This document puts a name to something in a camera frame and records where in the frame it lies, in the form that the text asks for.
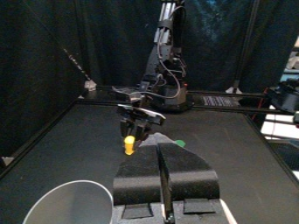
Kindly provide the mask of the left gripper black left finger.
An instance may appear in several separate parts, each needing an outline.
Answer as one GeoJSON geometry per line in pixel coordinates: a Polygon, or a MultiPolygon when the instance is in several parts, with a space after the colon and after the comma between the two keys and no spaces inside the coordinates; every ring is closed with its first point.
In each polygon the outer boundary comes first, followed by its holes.
{"type": "Polygon", "coordinates": [[[156,146],[141,146],[120,164],[113,179],[113,206],[122,207],[121,218],[153,217],[151,205],[161,202],[156,146]]]}

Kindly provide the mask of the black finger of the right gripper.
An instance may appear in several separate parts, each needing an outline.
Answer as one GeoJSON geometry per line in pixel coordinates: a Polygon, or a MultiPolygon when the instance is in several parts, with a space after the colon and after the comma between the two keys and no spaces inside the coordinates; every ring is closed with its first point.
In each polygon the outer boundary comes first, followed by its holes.
{"type": "Polygon", "coordinates": [[[134,128],[134,123],[129,119],[121,119],[120,120],[120,134],[121,137],[126,137],[130,135],[132,130],[134,128]]]}
{"type": "Polygon", "coordinates": [[[148,122],[140,122],[136,126],[134,140],[142,141],[146,138],[149,131],[151,131],[151,124],[148,122]]]}

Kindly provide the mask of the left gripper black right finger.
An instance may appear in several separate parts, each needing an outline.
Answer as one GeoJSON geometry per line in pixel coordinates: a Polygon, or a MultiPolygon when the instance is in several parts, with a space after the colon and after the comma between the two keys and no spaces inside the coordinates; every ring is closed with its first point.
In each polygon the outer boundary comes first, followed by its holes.
{"type": "Polygon", "coordinates": [[[173,202],[184,214],[215,214],[211,201],[220,198],[216,172],[201,157],[176,143],[156,146],[164,205],[164,223],[175,224],[173,202]]]}

